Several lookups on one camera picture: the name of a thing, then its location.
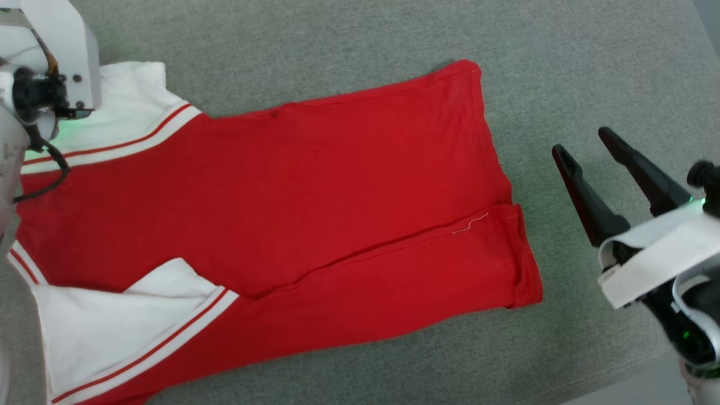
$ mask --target white stripe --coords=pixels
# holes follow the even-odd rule
[[[15,259],[15,256],[13,256],[11,253],[8,253],[7,259],[10,261],[10,264],[15,266],[15,268],[17,269],[17,272],[20,273],[20,275],[22,276],[22,278],[25,279],[25,281],[27,281],[27,284],[30,287],[35,285],[35,281],[32,281],[32,278],[30,278],[30,275],[27,274],[27,270],[22,266],[22,264],[20,264],[20,262],[17,261],[17,259]]]
[[[35,262],[30,259],[30,255],[27,253],[24,247],[20,244],[20,242],[15,241],[12,244],[12,249],[15,250],[15,252],[20,256],[20,259],[22,259],[25,264],[27,264],[27,267],[30,269],[30,272],[32,272],[32,275],[35,276],[37,279],[38,284],[45,284],[47,285],[48,281],[45,279],[45,276],[42,275],[42,272],[39,268],[37,268],[37,265]]]
[[[171,336],[173,333],[181,329],[183,326],[187,324],[190,320],[192,320],[195,316],[197,316],[198,313],[203,312],[224,290],[226,290],[224,287],[219,287],[201,306],[196,308],[192,313],[190,313],[187,318],[183,322],[179,322],[178,325],[170,330],[168,330],[166,333],[164,333],[162,336],[157,338],[155,341],[153,341],[151,344],[148,345],[148,347],[143,350],[142,352],[138,353],[137,356],[126,360],[119,365],[116,365],[113,368],[110,368],[108,370],[105,370],[103,373],[94,375],[92,379],[89,379],[87,381],[84,381],[83,383],[79,383],[76,387],[82,386],[84,384],[90,383],[92,381],[96,381],[100,378],[103,378],[107,375],[113,374],[117,372],[118,370],[123,369],[124,367],[127,367],[127,365],[133,363],[138,358],[145,355],[145,353],[148,353],[152,350],[154,350],[160,343],[162,343],[165,339],[167,339],[169,336]],[[88,388],[85,388],[82,391],[78,391],[66,398],[64,398],[62,401],[56,403],[55,405],[70,405],[70,404],[76,404],[78,402],[85,401],[87,399],[93,398],[95,396],[98,396],[102,393],[108,392],[109,390],[128,382],[131,378],[136,377],[137,375],[140,375],[142,372],[149,370],[154,365],[157,365],[160,361],[164,360],[166,357],[171,355],[173,352],[175,352],[177,349],[182,347],[183,344],[187,343],[192,337],[194,337],[196,334],[198,334],[201,330],[203,330],[207,325],[209,325],[213,320],[215,320],[223,311],[228,309],[230,307],[230,304],[237,299],[238,294],[234,293],[231,290],[228,290],[225,295],[208,311],[197,319],[192,325],[188,326],[187,329],[183,330],[178,334],[174,339],[172,339],[170,342],[167,342],[165,346],[160,348],[157,352],[154,352],[152,355],[150,355],[148,358],[144,359],[139,364],[135,365],[134,367],[130,368],[129,370],[126,370],[125,372],[116,375],[115,377],[103,382],[96,384],[94,386],[89,386]],[[63,392],[60,393],[54,393],[53,398],[56,398],[60,395],[63,395],[65,392],[72,391],[72,389],[66,389],[63,390]]]
[[[157,127],[170,115],[172,115],[179,108],[186,105],[187,102],[179,103],[174,106],[166,114],[156,120],[156,123],[151,126],[151,130],[148,131],[144,136],[152,133]],[[83,164],[97,163],[100,161],[106,161],[111,159],[121,158],[123,156],[132,155],[137,152],[144,151],[145,149],[152,148],[159,145],[163,141],[170,138],[177,130],[182,128],[190,120],[195,118],[202,112],[193,106],[186,107],[178,115],[168,121],[155,135],[151,136],[144,141],[134,143],[132,145],[123,146],[122,148],[110,149],[108,151],[88,153],[87,155],[71,156],[67,158],[70,166],[80,166]],[[51,172],[58,169],[58,164],[54,161],[41,161],[34,164],[26,164],[22,167],[22,174],[40,173],[40,172]]]

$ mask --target red stripe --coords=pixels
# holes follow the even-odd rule
[[[163,122],[160,123],[160,125],[158,125],[158,127],[155,128],[155,130],[154,130],[153,132],[151,132],[149,135],[143,136],[143,137],[140,138],[140,139],[135,139],[134,141],[121,143],[120,145],[112,145],[112,146],[105,146],[105,147],[103,147],[103,148],[88,149],[87,151],[76,151],[76,152],[65,153],[64,156],[65,156],[66,158],[71,158],[71,157],[73,157],[73,156],[87,155],[87,154],[90,154],[90,153],[98,153],[98,152],[111,151],[111,150],[113,150],[113,149],[124,148],[125,146],[130,146],[130,145],[134,145],[134,144],[136,144],[136,143],[138,143],[138,142],[143,142],[143,141],[145,141],[145,140],[147,140],[147,139],[152,138],[156,133],[158,133],[159,130],[163,129],[163,127],[164,127],[170,120],[172,120],[175,116],[177,116],[180,112],[182,112],[183,110],[185,110],[185,109],[188,108],[188,107],[190,107],[190,104],[185,104],[185,105],[183,105],[182,107],[178,108],[177,110],[175,110],[175,112],[173,112],[173,113],[170,114],[165,120],[163,120]],[[50,156],[46,156],[46,157],[42,157],[42,158],[36,158],[36,159],[30,159],[30,160],[24,162],[24,163],[23,163],[23,166],[26,166],[26,165],[28,165],[28,164],[41,163],[41,162],[44,162],[44,161],[51,161],[51,160],[53,160],[53,158],[50,157]]]
[[[177,331],[175,331],[175,333],[173,333],[172,335],[170,335],[167,339],[163,340],[160,344],[158,344],[157,346],[155,346],[155,348],[153,348],[150,352],[145,353],[142,357],[140,357],[140,358],[137,359],[136,361],[130,363],[129,365],[124,366],[123,368],[119,369],[118,371],[116,371],[116,372],[114,372],[114,373],[112,373],[112,374],[109,374],[109,375],[104,376],[103,378],[99,378],[99,379],[97,379],[97,380],[95,380],[95,381],[92,381],[92,382],[90,382],[90,383],[84,384],[84,385],[82,385],[82,386],[79,386],[78,388],[75,388],[75,389],[72,389],[72,390],[68,391],[68,392],[64,393],[63,395],[61,395],[61,396],[53,399],[53,400],[52,400],[52,403],[53,403],[53,404],[56,404],[56,403],[62,401],[63,399],[69,397],[70,395],[73,395],[73,394],[76,393],[76,392],[82,391],[82,390],[84,390],[85,388],[89,388],[89,387],[95,386],[95,385],[100,384],[100,383],[104,383],[105,381],[108,381],[108,380],[111,379],[111,378],[115,378],[115,377],[117,377],[118,375],[123,374],[125,371],[128,371],[130,368],[135,367],[136,365],[138,365],[139,363],[141,363],[142,361],[144,361],[145,359],[147,359],[148,357],[150,357],[151,355],[153,355],[153,353],[155,353],[155,352],[157,352],[158,350],[162,349],[162,348],[163,348],[166,344],[168,344],[172,339],[175,339],[180,333],[182,333],[185,329],[187,329],[188,327],[190,327],[190,325],[192,325],[195,321],[197,321],[198,319],[200,319],[200,317],[202,317],[203,315],[205,315],[210,309],[212,309],[212,307],[215,306],[215,304],[217,304],[218,301],[220,301],[220,299],[222,299],[222,297],[226,294],[227,291],[228,291],[228,289],[224,289],[224,290],[220,293],[220,295],[218,295],[217,298],[216,298],[206,309],[202,310],[202,311],[201,311],[200,313],[198,313],[193,319],[191,319],[190,321],[188,321],[188,323],[186,323],[185,325],[183,325],[180,329],[178,329]]]
[[[35,275],[32,274],[32,272],[30,271],[30,266],[28,266],[27,263],[25,263],[25,261],[20,257],[20,255],[14,249],[10,249],[10,254],[20,263],[22,268],[32,279],[32,282],[34,282],[35,284],[40,284],[37,281],[37,278],[35,277]]]

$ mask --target black cable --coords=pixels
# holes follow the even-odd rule
[[[20,195],[19,197],[15,197],[12,202],[13,203],[20,203],[25,200],[29,200],[31,198],[39,197],[43,194],[45,194],[48,191],[51,191],[52,189],[59,186],[63,180],[68,176],[68,173],[70,173],[70,166],[68,165],[68,162],[65,160],[65,157],[63,154],[53,145],[50,144],[49,141],[43,139],[43,138],[36,138],[34,141],[37,141],[41,146],[45,147],[45,149],[48,150],[48,153],[53,158],[53,160],[58,164],[60,167],[60,176],[55,179],[54,182],[49,184],[46,187],[41,188],[38,191],[28,192],[27,194]]]

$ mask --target t-shirt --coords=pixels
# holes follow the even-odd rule
[[[53,404],[140,404],[253,362],[541,300],[480,69],[212,119],[161,63],[104,66],[72,170],[18,205]],[[58,175],[28,153],[26,191]]]

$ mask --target red fabric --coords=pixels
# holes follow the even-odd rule
[[[133,403],[252,362],[539,302],[482,111],[480,70],[460,61],[378,89],[201,115],[20,204],[17,238],[50,284],[120,292],[183,257],[242,296],[159,365],[85,403]],[[35,190],[54,176],[22,182]]]

